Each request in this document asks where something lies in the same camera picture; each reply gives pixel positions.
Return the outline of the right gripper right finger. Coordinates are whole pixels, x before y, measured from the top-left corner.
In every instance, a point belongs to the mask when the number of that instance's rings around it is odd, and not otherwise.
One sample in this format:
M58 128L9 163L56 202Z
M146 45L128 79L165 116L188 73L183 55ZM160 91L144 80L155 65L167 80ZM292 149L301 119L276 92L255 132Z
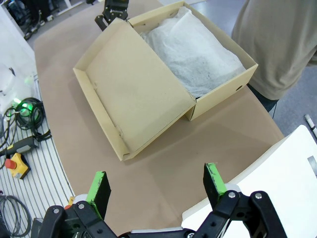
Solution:
M197 238L221 238L232 221L242 222L251 238L287 237L269 195L255 191L246 196L226 188L216 165L204 165L203 184L212 211L195 232Z

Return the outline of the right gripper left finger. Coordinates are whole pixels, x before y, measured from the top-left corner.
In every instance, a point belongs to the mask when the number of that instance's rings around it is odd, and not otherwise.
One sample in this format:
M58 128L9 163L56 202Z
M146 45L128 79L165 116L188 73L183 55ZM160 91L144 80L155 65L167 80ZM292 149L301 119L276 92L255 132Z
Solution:
M111 188L106 172L96 172L87 197L64 208L54 205L33 222L33 238L115 238L105 223Z

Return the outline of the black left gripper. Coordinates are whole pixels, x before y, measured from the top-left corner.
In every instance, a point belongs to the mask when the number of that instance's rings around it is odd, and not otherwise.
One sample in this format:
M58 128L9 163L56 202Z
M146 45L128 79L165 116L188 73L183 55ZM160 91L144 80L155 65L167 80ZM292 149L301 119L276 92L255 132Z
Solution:
M104 31L111 22L111 19L128 17L127 9L129 0L105 0L103 15L97 15L95 22Z

